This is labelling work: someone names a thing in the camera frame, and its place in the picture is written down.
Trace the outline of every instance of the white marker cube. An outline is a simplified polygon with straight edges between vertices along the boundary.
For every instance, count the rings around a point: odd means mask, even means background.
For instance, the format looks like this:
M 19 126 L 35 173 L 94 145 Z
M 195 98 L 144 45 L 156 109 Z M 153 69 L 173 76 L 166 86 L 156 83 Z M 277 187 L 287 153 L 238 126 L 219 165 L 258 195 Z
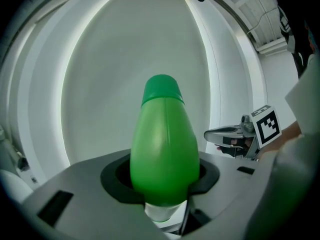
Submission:
M 260 149 L 278 138 L 282 132 L 273 106 L 264 105 L 250 114 Z

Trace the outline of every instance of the bottle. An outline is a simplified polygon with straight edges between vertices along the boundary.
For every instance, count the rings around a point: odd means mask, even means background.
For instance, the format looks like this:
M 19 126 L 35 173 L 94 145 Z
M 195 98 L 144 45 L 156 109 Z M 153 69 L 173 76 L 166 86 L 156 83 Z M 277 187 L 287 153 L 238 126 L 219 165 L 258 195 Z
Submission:
M 145 85 L 134 132 L 132 186 L 147 204 L 174 207 L 187 199 L 199 170 L 197 140 L 178 83 L 169 75 L 155 75 Z

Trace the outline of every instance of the translucent green plastic bottle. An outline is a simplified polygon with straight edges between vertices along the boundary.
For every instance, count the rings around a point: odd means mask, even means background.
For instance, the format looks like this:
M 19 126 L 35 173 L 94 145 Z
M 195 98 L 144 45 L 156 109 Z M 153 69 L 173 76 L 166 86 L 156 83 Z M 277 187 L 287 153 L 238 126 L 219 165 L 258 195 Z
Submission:
M 187 199 L 199 169 L 197 140 L 178 84 L 171 76 L 155 75 L 145 85 L 131 148 L 133 188 L 146 203 L 177 205 Z

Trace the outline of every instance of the black rectangular slot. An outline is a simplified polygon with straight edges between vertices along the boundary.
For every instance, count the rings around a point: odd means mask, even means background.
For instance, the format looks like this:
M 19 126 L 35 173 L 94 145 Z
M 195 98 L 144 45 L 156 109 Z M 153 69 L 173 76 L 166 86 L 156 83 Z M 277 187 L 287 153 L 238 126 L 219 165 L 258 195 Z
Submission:
M 54 226 L 74 194 L 59 190 L 37 214 L 40 219 Z
M 237 170 L 239 172 L 243 172 L 245 174 L 250 174 L 250 175 L 254 174 L 254 172 L 255 172 L 255 169 L 245 167 L 245 166 L 240 166 Z

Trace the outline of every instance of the bottle cap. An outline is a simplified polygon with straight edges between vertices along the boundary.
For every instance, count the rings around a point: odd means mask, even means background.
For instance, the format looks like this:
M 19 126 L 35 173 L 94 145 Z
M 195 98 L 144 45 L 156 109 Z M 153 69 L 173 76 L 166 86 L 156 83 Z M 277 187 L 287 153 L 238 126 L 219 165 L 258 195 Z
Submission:
M 151 77 L 145 84 L 142 105 L 156 98 L 175 98 L 184 103 L 177 81 L 166 74 Z

